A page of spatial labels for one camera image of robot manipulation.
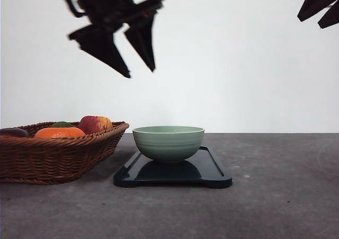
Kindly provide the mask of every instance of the gray table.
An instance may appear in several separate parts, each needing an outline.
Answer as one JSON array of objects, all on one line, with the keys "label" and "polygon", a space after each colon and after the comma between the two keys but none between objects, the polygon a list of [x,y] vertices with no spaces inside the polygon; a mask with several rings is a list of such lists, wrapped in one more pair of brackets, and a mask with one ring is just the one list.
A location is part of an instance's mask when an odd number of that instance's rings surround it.
[{"label": "gray table", "polygon": [[233,175],[227,189],[118,188],[137,150],[117,151],[61,185],[0,184],[8,238],[339,238],[339,134],[206,134]]}]

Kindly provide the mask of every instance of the wicker basket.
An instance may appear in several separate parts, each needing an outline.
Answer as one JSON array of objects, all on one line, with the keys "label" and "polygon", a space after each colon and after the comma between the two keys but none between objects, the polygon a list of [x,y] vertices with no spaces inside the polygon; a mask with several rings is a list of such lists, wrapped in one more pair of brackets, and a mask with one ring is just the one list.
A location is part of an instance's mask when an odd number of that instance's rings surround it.
[{"label": "wicker basket", "polygon": [[129,127],[125,122],[113,122],[113,129],[83,137],[33,138],[39,129],[53,123],[18,127],[28,131],[28,138],[0,136],[0,182],[60,184],[75,181],[111,155]]}]

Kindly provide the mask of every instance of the green fruit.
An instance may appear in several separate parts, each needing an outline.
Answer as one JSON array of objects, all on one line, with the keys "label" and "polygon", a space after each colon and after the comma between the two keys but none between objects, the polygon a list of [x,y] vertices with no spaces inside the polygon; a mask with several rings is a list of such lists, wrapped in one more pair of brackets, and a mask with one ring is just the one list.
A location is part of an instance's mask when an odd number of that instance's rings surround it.
[{"label": "green fruit", "polygon": [[75,127],[75,126],[65,121],[58,121],[51,125],[51,128],[70,128],[70,127]]}]

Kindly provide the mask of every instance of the bowl rim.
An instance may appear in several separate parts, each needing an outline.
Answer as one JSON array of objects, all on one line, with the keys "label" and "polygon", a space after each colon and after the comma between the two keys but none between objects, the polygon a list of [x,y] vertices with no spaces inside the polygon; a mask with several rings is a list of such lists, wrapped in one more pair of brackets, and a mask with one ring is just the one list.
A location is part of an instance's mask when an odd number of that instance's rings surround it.
[{"label": "bowl rim", "polygon": [[[140,129],[145,129],[145,128],[157,128],[157,127],[183,127],[183,128],[194,128],[197,129],[195,131],[187,131],[187,132],[144,132],[140,131]],[[198,132],[204,132],[205,129],[200,128],[200,127],[194,127],[194,126],[178,126],[178,125],[162,125],[162,126],[145,126],[145,127],[139,127],[135,128],[132,130],[132,132],[137,132],[137,133],[143,133],[143,134],[189,134],[189,133],[198,133]]]}]

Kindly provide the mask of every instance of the ceramic bowl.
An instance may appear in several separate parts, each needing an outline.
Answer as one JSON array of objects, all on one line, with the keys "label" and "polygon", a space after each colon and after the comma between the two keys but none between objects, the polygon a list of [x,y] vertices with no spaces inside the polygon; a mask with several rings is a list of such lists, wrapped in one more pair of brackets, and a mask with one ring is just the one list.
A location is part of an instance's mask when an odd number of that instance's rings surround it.
[{"label": "ceramic bowl", "polygon": [[139,151],[146,157],[164,163],[183,161],[195,154],[204,129],[186,126],[152,126],[133,130]]}]

